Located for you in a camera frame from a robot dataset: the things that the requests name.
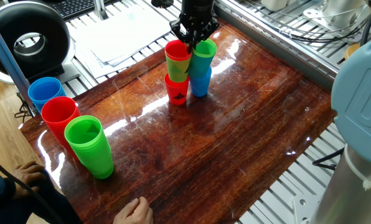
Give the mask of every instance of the person's hand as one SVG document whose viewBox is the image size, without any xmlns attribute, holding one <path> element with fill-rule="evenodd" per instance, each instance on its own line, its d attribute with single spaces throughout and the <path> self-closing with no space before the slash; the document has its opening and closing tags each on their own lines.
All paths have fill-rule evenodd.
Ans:
<svg viewBox="0 0 371 224">
<path fill-rule="evenodd" d="M 12 172 L 14 177 L 29 185 L 34 180 L 46 179 L 46 176 L 39 171 L 44 170 L 44 166 L 37 165 L 36 161 L 28 162 L 25 165 L 18 165 Z M 39 187 L 32 187 L 32 190 L 38 191 Z M 28 191 L 16 183 L 16 193 L 12 199 L 19 199 L 29 196 Z"/>
<path fill-rule="evenodd" d="M 153 210 L 147 199 L 134 199 L 120 211 L 113 220 L 113 224 L 153 224 Z"/>
</svg>

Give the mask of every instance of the blue plastic cup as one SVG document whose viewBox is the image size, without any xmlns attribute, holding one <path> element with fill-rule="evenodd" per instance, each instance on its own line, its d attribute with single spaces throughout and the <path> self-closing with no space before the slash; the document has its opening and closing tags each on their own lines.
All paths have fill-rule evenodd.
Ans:
<svg viewBox="0 0 371 224">
<path fill-rule="evenodd" d="M 52 77 L 36 80 L 29 87 L 28 95 L 39 112 L 42 111 L 43 106 L 52 98 L 66 96 L 61 82 Z"/>
<path fill-rule="evenodd" d="M 190 78 L 191 93 L 196 97 L 203 97 L 208 94 L 212 68 L 209 67 L 203 78 Z"/>
<path fill-rule="evenodd" d="M 196 49 L 192 50 L 188 75 L 191 79 L 203 79 L 208 72 L 213 57 L 217 51 L 215 42 L 210 39 L 201 41 Z"/>
</svg>

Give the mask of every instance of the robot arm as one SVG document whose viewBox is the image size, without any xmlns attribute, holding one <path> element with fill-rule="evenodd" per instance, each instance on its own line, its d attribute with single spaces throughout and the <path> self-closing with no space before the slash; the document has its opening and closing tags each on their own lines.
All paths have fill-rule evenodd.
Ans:
<svg viewBox="0 0 371 224">
<path fill-rule="evenodd" d="M 171 0 L 153 0 L 156 7 L 169 7 Z M 218 28 L 218 22 L 214 18 L 214 0 L 183 0 L 181 14 L 178 20 L 170 22 L 173 33 L 184 43 L 196 48 L 202 40 L 208 39 Z M 181 25 L 186 33 L 181 32 Z"/>
</svg>

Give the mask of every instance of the plastic cup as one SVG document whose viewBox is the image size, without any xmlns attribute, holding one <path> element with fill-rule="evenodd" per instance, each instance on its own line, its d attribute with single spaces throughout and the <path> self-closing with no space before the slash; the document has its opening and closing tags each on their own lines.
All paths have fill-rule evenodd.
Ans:
<svg viewBox="0 0 371 224">
<path fill-rule="evenodd" d="M 181 105 L 186 102 L 189 80 L 190 78 L 187 77 L 184 82 L 177 83 L 169 78 L 169 74 L 166 74 L 165 83 L 170 103 Z"/>
<path fill-rule="evenodd" d="M 212 68 L 209 67 L 205 76 L 200 79 L 190 78 L 191 93 L 196 97 L 203 97 L 208 94 L 210 77 L 212 76 Z"/>
<path fill-rule="evenodd" d="M 111 147 L 97 118 L 80 116 L 73 119 L 65 128 L 65 138 L 94 177 L 105 179 L 112 174 Z"/>
<path fill-rule="evenodd" d="M 167 71 L 169 78 L 177 83 L 184 82 L 188 77 L 191 55 L 185 43 L 173 40 L 165 47 Z"/>
<path fill-rule="evenodd" d="M 66 96 L 60 81 L 52 77 L 36 80 L 29 87 L 28 95 L 40 113 L 43 106 L 52 98 Z"/>
<path fill-rule="evenodd" d="M 80 116 L 75 101 L 66 96 L 53 98 L 43 106 L 41 113 L 44 122 L 56 140 L 58 140 L 73 158 L 78 159 L 64 135 L 68 123 Z"/>
<path fill-rule="evenodd" d="M 217 46 L 215 42 L 210 39 L 201 41 L 197 48 L 192 50 L 189 69 L 189 76 L 191 79 L 201 79 L 205 77 L 216 51 Z"/>
</svg>

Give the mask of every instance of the glossy wooden tabletop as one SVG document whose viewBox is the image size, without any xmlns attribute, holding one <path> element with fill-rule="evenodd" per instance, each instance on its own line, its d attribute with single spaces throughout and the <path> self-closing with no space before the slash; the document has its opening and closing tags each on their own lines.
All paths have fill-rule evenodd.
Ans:
<svg viewBox="0 0 371 224">
<path fill-rule="evenodd" d="M 168 103 L 164 51 L 75 98 L 97 117 L 114 174 L 97 180 L 40 116 L 21 129 L 85 223 L 145 196 L 155 223 L 234 223 L 333 120 L 330 93 L 222 23 L 209 94 Z"/>
</svg>

